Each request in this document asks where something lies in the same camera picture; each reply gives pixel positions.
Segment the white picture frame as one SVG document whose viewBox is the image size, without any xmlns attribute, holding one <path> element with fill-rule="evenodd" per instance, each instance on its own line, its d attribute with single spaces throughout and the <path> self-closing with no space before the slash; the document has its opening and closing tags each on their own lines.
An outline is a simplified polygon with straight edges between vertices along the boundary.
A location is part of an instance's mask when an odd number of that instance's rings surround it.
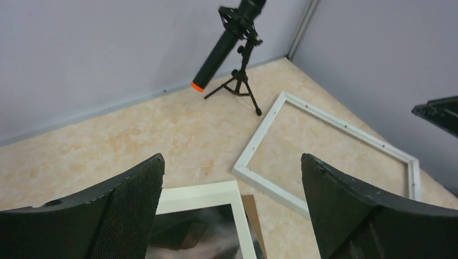
<svg viewBox="0 0 458 259">
<path fill-rule="evenodd" d="M 346 134 L 372 146 L 373 148 L 378 149 L 381 152 L 386 153 L 391 157 L 405 163 L 407 165 L 408 198 L 419 202 L 423 201 L 420 166 L 419 160 L 417 158 L 356 128 L 348 122 L 339 119 L 304 100 L 301 100 L 300 98 L 286 91 L 282 91 L 279 94 L 271 109 L 265 115 L 263 121 L 254 132 L 253 137 L 248 142 L 238 160 L 235 162 L 232 169 L 232 174 L 234 176 L 245 181 L 250 186 L 263 192 L 270 198 L 295 211 L 299 215 L 310 219 L 309 209 L 307 203 L 304 200 L 298 198 L 297 196 L 248 168 L 248 164 L 252 156 L 255 154 L 258 146 L 269 130 L 271 124 L 274 122 L 275 117 L 278 115 L 284 103 L 290 103 L 293 106 L 309 113 L 310 115 L 332 125 L 338 130 L 345 132 Z"/>
</svg>

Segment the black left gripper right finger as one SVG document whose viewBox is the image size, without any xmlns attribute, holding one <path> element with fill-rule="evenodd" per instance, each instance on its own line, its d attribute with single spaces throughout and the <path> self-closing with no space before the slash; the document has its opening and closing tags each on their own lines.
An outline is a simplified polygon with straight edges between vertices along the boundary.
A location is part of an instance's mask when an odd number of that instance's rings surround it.
<svg viewBox="0 0 458 259">
<path fill-rule="evenodd" d="M 308 153 L 301 170 L 321 258 L 457 258 L 457 210 L 387 192 Z"/>
</svg>

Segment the white photo mat board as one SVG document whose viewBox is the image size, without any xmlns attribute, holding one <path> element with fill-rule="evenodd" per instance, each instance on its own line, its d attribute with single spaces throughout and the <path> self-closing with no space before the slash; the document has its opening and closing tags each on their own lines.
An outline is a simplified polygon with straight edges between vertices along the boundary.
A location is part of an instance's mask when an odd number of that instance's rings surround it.
<svg viewBox="0 0 458 259">
<path fill-rule="evenodd" d="M 227 204 L 232 206 L 242 258 L 257 258 L 236 181 L 165 189 L 156 216 Z"/>
</svg>

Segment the sunset landscape photo print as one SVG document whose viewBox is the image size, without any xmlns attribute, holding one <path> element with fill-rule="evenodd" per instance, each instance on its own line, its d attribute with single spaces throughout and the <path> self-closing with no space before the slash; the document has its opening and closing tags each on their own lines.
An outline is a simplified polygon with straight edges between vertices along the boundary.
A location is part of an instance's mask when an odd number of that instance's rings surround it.
<svg viewBox="0 0 458 259">
<path fill-rule="evenodd" d="M 146 258 L 242 258 L 230 204 L 157 215 Z"/>
</svg>

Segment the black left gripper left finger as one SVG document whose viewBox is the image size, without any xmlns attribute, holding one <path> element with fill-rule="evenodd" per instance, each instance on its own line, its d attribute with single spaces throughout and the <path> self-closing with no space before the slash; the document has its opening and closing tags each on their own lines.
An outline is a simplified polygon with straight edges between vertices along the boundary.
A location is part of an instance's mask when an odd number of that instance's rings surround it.
<svg viewBox="0 0 458 259">
<path fill-rule="evenodd" d="M 40 207 L 1 211 L 1 258 L 144 258 L 164 173 L 158 153 Z"/>
</svg>

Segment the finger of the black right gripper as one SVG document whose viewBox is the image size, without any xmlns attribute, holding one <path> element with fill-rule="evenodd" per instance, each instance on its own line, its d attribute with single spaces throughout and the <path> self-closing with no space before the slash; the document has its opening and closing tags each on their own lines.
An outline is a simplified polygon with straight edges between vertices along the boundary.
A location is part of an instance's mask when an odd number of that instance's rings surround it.
<svg viewBox="0 0 458 259">
<path fill-rule="evenodd" d="M 429 100 L 416 105 L 412 113 L 457 138 L 457 96 Z"/>
</svg>

